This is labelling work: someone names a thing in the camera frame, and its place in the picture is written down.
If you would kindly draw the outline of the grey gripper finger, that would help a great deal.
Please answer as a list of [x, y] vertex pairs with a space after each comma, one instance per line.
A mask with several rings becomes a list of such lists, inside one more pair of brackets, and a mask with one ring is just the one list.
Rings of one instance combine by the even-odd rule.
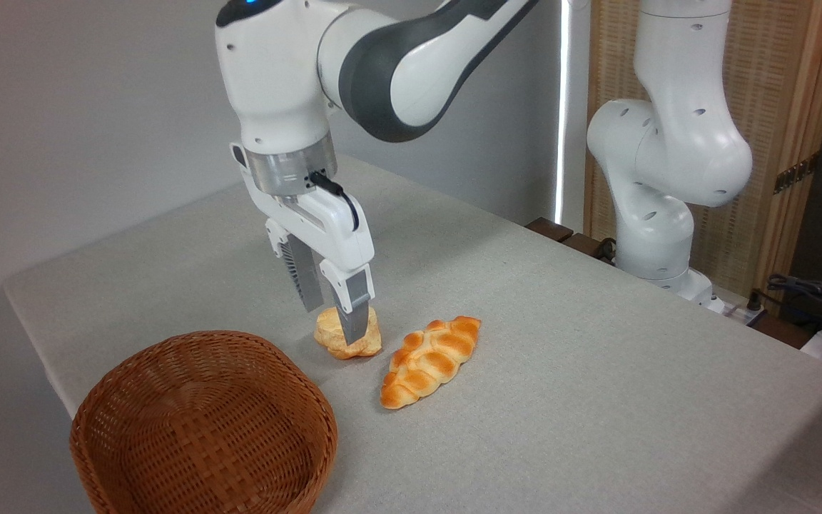
[[367, 333], [369, 303], [375, 298], [370, 266], [366, 263], [345, 271], [330, 260], [322, 260], [320, 270], [333, 290], [345, 342], [352, 345]]
[[265, 230], [268, 232], [272, 251], [278, 259], [284, 261], [288, 276], [307, 312], [318, 309], [324, 304], [324, 299], [311, 248], [274, 219], [268, 218]]

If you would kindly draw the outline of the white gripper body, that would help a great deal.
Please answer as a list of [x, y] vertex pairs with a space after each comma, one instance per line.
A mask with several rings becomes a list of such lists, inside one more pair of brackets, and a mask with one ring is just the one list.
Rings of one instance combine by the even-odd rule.
[[330, 194], [321, 188], [312, 188], [296, 196], [296, 201], [286, 203], [257, 188], [247, 165], [245, 149], [238, 143], [231, 143], [230, 149], [239, 162], [255, 207], [268, 218], [277, 221], [284, 230], [297, 236], [323, 259], [329, 260], [346, 276], [354, 276], [359, 270], [364, 270], [367, 273], [367, 286], [372, 287], [369, 262], [375, 256], [374, 244], [365, 214], [353, 196], [348, 198], [357, 212], [357, 230], [353, 230], [355, 217], [342, 196]]

